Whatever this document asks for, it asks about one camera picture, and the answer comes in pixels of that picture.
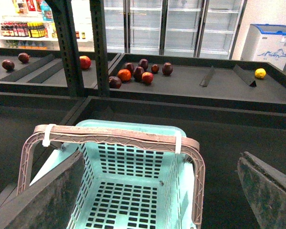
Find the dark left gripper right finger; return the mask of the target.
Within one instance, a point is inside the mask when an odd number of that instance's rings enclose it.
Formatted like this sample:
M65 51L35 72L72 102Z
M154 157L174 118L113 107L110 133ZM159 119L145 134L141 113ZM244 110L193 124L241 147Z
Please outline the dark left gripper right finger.
M237 172L259 227L286 229L286 175L246 151Z

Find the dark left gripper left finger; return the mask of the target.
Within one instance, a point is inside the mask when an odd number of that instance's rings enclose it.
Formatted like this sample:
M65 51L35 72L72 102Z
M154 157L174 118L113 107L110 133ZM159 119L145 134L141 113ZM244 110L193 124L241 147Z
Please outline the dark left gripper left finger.
M0 229L65 229L79 193L83 154L76 151L0 207Z

